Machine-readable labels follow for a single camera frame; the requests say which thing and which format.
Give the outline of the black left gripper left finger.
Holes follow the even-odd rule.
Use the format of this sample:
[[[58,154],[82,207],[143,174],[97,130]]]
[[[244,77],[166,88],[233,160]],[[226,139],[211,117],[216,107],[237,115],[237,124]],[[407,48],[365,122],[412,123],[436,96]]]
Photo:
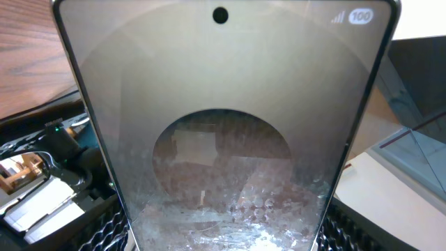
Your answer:
[[[33,210],[22,202],[1,217],[2,250],[124,250],[129,224],[117,195],[85,211],[73,201]]]

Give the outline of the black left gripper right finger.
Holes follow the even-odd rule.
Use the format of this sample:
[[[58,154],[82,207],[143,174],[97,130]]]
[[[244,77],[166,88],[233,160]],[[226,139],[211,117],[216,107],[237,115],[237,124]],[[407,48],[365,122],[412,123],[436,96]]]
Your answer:
[[[317,251],[416,251],[336,198],[322,221]]]

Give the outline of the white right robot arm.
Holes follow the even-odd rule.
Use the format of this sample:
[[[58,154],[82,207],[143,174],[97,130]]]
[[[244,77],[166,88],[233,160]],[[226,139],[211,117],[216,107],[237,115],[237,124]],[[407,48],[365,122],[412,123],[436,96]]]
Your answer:
[[[14,120],[1,124],[1,158],[35,153],[43,158],[47,174],[67,183],[74,194],[94,199],[115,195],[90,118]]]

